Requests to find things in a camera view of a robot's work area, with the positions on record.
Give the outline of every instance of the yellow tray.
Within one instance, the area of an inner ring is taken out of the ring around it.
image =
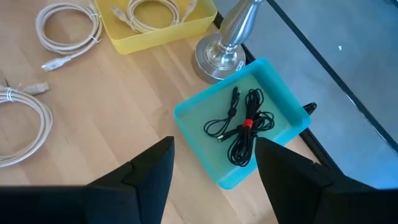
[[[190,0],[176,0],[175,2],[182,17]],[[173,20],[169,9],[158,2],[144,2],[136,8],[134,12],[136,17],[151,26],[164,28],[141,34],[134,32],[111,11],[111,6],[117,6],[126,13],[129,0],[96,0],[95,3],[108,36],[119,54],[129,54],[200,34],[207,30],[217,15],[217,9],[212,0],[198,0],[195,10],[183,24],[168,27]]]

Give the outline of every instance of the black cable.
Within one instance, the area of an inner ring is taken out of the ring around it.
[[[246,120],[242,125],[225,132],[218,137],[219,142],[229,139],[238,134],[228,149],[229,161],[236,165],[245,167],[249,164],[254,139],[260,131],[268,131],[275,125],[274,115],[271,112],[258,111],[264,102],[264,95],[260,89],[249,90],[245,97]]]
[[[218,136],[221,136],[225,133],[225,131],[227,130],[232,118],[236,115],[236,107],[239,103],[239,96],[240,96],[240,92],[238,91],[238,88],[235,87],[232,91],[232,99],[231,99],[231,105],[229,107],[228,110],[228,117],[225,119],[214,119],[211,120],[209,122],[207,122],[204,126],[203,126],[203,130],[204,132],[214,138],[217,138]],[[218,123],[224,123],[223,126],[221,127],[220,130],[218,130],[215,133],[211,133],[210,132],[210,127],[212,127],[215,124]]]

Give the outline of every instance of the wooden desk surface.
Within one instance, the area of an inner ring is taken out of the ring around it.
[[[20,164],[0,169],[1,185],[87,184],[172,135],[174,176],[163,223],[276,223],[257,171],[233,190],[220,189],[174,123],[174,106],[208,87],[190,62],[202,35],[119,55],[104,31],[102,41],[87,54],[44,73],[40,66],[57,55],[40,45],[34,20],[50,2],[0,3],[0,83],[5,78],[13,87],[49,82],[50,91],[38,99],[55,118],[42,149]],[[49,20],[47,33],[55,40],[74,42],[90,29],[85,16],[60,12]],[[215,30],[212,26],[208,33]],[[30,108],[0,105],[0,153],[31,142],[38,125]],[[315,160],[300,138],[287,147]]]

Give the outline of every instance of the blue tray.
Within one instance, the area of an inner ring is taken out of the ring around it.
[[[285,145],[311,122],[302,105],[264,58],[257,59],[225,80],[178,104],[174,116],[181,132],[210,177],[224,189],[234,188],[257,168],[254,153],[246,167],[234,166],[229,162],[227,150],[234,137],[219,143],[203,132],[203,125],[207,121],[227,116],[235,86],[241,91],[241,99],[228,130],[243,123],[246,113],[244,97],[252,88],[260,88],[264,93],[260,110],[270,111],[275,116],[275,127],[259,133],[260,137]]]

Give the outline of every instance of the white cable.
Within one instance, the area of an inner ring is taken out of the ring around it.
[[[164,4],[173,15],[173,21],[169,26],[176,26],[183,23],[187,19],[187,17],[196,8],[198,0],[191,0],[190,4],[185,10],[184,16],[181,19],[180,19],[179,8],[177,4],[174,2],[174,0],[130,0],[127,6],[127,15],[125,15],[125,13],[122,10],[120,10],[120,8],[118,8],[117,6],[113,6],[111,10],[115,16],[117,16],[121,21],[125,22],[127,25],[130,25],[131,29],[136,32],[146,33],[154,30],[159,30],[161,28],[147,25],[138,20],[134,15],[134,11],[136,10],[137,6],[147,1],[156,1],[161,4]]]
[[[86,14],[93,23],[93,28],[89,36],[79,43],[75,44],[63,44],[58,43],[54,40],[50,40],[45,35],[45,23],[47,20],[55,13],[63,10],[77,10]],[[42,68],[48,72],[56,68],[61,67],[64,63],[70,61],[71,59],[86,53],[100,40],[100,35],[102,32],[102,23],[100,16],[98,15],[95,6],[90,3],[90,7],[82,7],[72,3],[56,3],[44,7],[36,17],[36,33],[39,37],[40,43],[49,51],[58,53],[60,55],[66,55],[64,58],[56,58],[45,63]]]
[[[16,102],[24,103],[34,110],[40,117],[40,128],[39,133],[35,140],[22,150],[14,153],[10,156],[0,156],[0,167],[6,167],[16,164],[24,159],[28,158],[35,151],[37,151],[47,139],[53,123],[53,116],[50,109],[45,106],[38,99],[32,95],[43,93],[49,89],[47,83],[41,83],[38,85],[28,86],[25,90],[19,91],[12,88],[6,88],[0,85],[0,104],[5,102]]]

